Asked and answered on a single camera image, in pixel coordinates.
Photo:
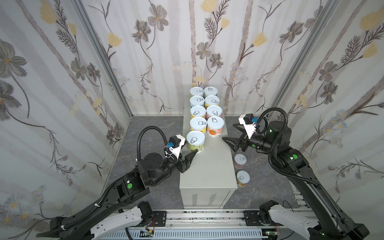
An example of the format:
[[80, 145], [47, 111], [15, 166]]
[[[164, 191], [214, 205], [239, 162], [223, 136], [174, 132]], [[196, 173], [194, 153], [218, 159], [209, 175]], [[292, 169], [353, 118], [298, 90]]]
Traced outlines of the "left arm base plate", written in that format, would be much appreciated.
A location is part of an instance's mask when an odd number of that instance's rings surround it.
[[146, 224], [147, 228], [165, 227], [167, 221], [166, 211], [154, 211], [154, 217]]

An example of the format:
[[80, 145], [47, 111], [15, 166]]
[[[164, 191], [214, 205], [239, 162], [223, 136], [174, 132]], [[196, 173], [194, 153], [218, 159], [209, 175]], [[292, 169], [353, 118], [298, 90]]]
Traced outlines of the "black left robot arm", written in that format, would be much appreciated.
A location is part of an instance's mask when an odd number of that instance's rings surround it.
[[[141, 154], [144, 134], [150, 130], [160, 133], [163, 139], [164, 154], [150, 153], [145, 157]], [[71, 217], [55, 217], [50, 222], [50, 230], [39, 233], [37, 238], [57, 238], [59, 240], [94, 240], [103, 230], [101, 222], [114, 212], [123, 212], [123, 208], [136, 202], [150, 193], [169, 178], [174, 170], [186, 172], [198, 153], [192, 150], [182, 154], [186, 139], [182, 135], [166, 138], [164, 132], [156, 127], [144, 128], [137, 140], [137, 163], [132, 171], [112, 182], [98, 200]]]

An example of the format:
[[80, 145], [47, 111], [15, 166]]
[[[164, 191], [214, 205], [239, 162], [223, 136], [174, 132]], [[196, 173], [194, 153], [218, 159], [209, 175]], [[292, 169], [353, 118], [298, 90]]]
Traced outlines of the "pink label can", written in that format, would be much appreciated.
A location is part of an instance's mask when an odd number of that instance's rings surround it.
[[236, 169], [243, 169], [247, 163], [247, 157], [243, 154], [236, 154], [234, 156], [234, 166]]

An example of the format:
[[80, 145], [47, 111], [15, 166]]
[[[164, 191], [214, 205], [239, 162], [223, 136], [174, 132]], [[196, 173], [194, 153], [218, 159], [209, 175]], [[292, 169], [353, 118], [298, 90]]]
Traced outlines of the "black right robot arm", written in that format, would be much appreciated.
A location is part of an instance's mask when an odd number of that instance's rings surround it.
[[307, 240], [363, 240], [370, 232], [364, 224], [356, 223], [332, 199], [317, 179], [304, 155], [290, 147], [292, 130], [288, 114], [281, 108], [269, 108], [259, 117], [244, 114], [234, 128], [239, 138], [223, 137], [234, 151], [255, 149], [268, 157], [271, 168], [299, 190], [317, 217], [317, 222], [302, 220], [292, 211], [273, 201], [263, 208], [264, 219], [288, 227]]

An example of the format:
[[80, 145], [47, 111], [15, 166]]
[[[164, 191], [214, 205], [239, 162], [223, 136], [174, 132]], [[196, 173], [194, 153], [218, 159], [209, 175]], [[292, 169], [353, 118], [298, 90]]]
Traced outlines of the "red label can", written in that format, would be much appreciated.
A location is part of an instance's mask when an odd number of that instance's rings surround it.
[[212, 138], [218, 138], [222, 135], [225, 121], [221, 117], [213, 116], [207, 120], [207, 133]]

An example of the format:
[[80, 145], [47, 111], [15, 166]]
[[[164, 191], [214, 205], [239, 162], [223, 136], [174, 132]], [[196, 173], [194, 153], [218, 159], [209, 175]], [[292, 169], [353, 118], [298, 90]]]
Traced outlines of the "teal brown label can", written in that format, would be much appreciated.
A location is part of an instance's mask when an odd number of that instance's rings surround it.
[[218, 95], [218, 89], [215, 88], [215, 87], [206, 87], [204, 88], [204, 97], [208, 97], [208, 96], [217, 96]]

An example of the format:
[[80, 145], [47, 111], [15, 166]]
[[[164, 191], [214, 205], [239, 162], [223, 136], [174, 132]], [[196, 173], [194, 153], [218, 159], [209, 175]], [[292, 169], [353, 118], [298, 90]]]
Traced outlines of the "yellow label can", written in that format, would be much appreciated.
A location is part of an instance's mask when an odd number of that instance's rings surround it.
[[214, 95], [205, 97], [205, 108], [210, 106], [219, 106], [220, 98]]
[[191, 131], [199, 131], [203, 134], [207, 131], [207, 120], [203, 117], [194, 117], [190, 120]]

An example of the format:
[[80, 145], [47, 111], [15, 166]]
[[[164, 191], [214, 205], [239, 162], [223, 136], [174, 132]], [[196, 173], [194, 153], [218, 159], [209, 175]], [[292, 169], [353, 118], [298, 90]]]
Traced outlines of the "green label can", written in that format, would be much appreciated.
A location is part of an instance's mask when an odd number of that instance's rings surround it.
[[191, 97], [194, 97], [194, 96], [203, 97], [204, 96], [204, 89], [201, 87], [192, 87], [190, 89], [190, 96]]

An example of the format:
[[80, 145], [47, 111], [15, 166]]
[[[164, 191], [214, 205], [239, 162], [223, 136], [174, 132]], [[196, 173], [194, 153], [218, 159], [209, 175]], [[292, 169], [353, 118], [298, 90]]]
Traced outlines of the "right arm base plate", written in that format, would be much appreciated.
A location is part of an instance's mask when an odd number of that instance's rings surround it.
[[243, 211], [244, 213], [244, 221], [246, 222], [247, 227], [277, 227], [281, 224], [275, 223], [269, 212], [265, 210], [247, 210]]

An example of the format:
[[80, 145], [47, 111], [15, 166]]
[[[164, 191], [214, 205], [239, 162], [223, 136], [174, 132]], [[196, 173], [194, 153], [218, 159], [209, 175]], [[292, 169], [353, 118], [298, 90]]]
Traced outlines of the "orange label can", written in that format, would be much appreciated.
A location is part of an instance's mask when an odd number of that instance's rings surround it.
[[237, 184], [240, 187], [245, 187], [251, 180], [251, 176], [246, 171], [238, 171], [236, 174]]

